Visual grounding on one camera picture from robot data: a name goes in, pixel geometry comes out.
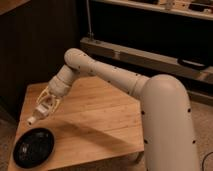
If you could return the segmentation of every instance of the table top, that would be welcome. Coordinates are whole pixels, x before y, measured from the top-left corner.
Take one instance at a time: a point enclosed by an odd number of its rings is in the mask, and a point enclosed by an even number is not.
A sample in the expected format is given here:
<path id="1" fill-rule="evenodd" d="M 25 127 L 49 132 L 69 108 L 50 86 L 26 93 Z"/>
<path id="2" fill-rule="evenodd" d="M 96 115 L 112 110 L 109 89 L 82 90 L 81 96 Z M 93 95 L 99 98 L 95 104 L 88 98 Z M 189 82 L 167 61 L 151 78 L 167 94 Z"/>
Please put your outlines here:
<path id="1" fill-rule="evenodd" d="M 139 102 L 97 77 L 78 79 L 54 114 L 28 126 L 26 120 L 46 85 L 28 86 L 15 142 L 29 129 L 44 127 L 53 133 L 55 146 L 43 164 L 27 170 L 57 169 L 144 150 Z M 12 155 L 8 170 L 23 170 Z"/>

